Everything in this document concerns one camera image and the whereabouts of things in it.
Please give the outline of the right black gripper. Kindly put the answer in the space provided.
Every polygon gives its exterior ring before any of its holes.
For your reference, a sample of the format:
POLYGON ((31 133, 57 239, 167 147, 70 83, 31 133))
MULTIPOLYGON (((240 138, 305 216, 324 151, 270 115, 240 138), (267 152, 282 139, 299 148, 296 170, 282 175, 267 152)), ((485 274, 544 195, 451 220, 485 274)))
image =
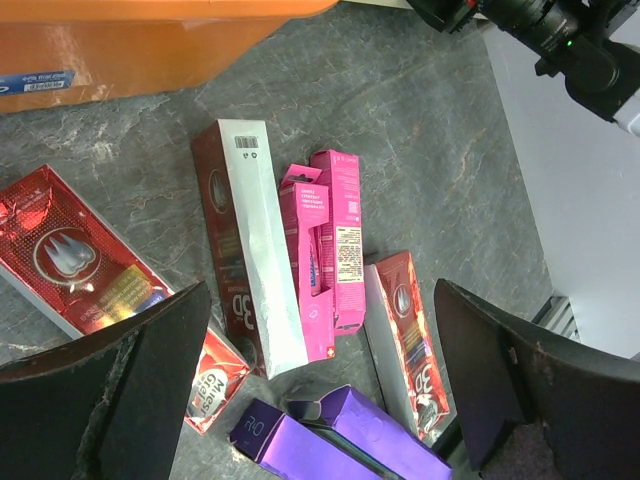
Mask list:
POLYGON ((612 88, 617 60, 605 48, 605 30, 615 1, 411 1, 439 32, 454 33, 480 14, 540 56, 539 76, 565 78, 589 94, 612 88))

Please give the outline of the silver-sided red toothpaste box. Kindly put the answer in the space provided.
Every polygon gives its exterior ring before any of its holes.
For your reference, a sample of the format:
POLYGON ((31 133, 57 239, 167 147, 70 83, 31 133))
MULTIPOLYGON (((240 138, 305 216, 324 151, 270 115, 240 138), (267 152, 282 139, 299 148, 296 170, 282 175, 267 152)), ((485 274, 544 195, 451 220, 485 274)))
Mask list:
POLYGON ((308 364, 265 122, 218 119, 191 150, 232 343, 268 380, 308 364))

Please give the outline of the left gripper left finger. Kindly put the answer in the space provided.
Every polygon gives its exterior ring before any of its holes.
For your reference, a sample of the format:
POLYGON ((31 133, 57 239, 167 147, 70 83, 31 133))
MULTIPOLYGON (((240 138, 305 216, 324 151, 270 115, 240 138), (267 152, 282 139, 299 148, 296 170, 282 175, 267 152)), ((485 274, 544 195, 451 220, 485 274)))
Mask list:
POLYGON ((2 365, 2 478, 168 478, 210 307, 199 282, 2 365))

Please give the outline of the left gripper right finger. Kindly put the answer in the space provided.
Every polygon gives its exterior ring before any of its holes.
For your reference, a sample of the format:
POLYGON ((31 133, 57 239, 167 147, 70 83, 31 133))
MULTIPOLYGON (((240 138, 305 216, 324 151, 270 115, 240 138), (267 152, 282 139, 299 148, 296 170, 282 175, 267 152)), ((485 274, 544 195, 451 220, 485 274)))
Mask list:
POLYGON ((639 364, 437 281, 434 307, 462 439, 484 479, 636 479, 639 364))

